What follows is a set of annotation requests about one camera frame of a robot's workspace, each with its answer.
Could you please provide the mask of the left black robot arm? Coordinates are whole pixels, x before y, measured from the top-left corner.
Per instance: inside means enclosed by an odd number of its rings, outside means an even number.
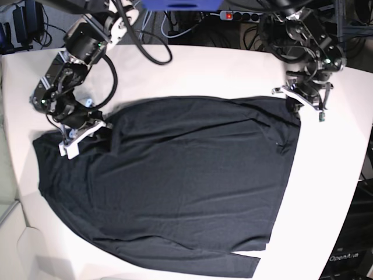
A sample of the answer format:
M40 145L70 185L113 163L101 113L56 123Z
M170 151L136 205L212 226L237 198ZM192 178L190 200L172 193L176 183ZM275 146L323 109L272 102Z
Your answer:
M308 1L267 1L259 20L259 37L264 49L287 65L286 83L272 93L286 97L287 108L298 113L309 107L319 122L325 120L333 73L346 66L343 49L327 33Z

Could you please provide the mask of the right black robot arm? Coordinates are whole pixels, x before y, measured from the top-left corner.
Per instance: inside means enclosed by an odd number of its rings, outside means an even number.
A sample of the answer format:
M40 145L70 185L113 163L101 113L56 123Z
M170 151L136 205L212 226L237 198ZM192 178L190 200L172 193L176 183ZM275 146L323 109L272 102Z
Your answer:
M132 1L47 1L61 11L80 15L64 37L65 48L58 51L45 75L40 78L30 103L35 111L61 126L61 156L73 159L79 155L79 143L102 128L110 128L100 109L108 101L93 105L79 103L73 94L93 65L104 60L113 73L111 99L117 89L118 76L107 57L139 17Z

